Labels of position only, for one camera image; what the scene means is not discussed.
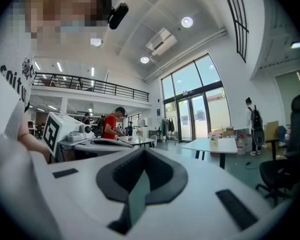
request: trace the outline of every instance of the flower vase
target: flower vase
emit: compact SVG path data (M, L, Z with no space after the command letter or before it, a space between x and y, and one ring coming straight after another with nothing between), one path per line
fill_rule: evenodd
M218 140L217 139L210 139L210 146L218 146Z

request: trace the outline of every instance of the man in red shirt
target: man in red shirt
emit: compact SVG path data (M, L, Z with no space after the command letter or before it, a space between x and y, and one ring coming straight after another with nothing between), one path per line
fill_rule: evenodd
M105 118L102 138L114 140L116 135L122 135L121 132L116 130L116 118L122 118L125 114L126 110L120 106L114 111L114 113Z

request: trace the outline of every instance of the hanging clothes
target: hanging clothes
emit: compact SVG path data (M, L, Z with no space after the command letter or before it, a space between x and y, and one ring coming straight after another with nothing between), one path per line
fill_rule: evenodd
M166 136L166 126L165 126L165 121L162 119L162 122L161 122L161 131L162 131L162 135L163 136Z
M169 120L168 119L166 119L166 120L164 120L164 131L165 131L165 135L167 135L168 136L168 132L169 132Z
M174 121L172 118L169 119L169 132L174 132L175 131L175 125Z

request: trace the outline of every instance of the air conditioner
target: air conditioner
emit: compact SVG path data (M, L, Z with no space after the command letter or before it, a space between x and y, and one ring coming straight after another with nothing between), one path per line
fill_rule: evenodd
M163 27L153 38L151 38L146 47L152 51L151 54L153 56L160 56L175 43L177 43L175 36Z

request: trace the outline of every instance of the black camera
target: black camera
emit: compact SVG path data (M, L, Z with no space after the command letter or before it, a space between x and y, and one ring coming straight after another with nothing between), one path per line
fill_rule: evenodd
M126 16L128 11L129 7L125 2L120 3L116 9L112 8L108 16L110 29L115 30L119 26L123 18Z

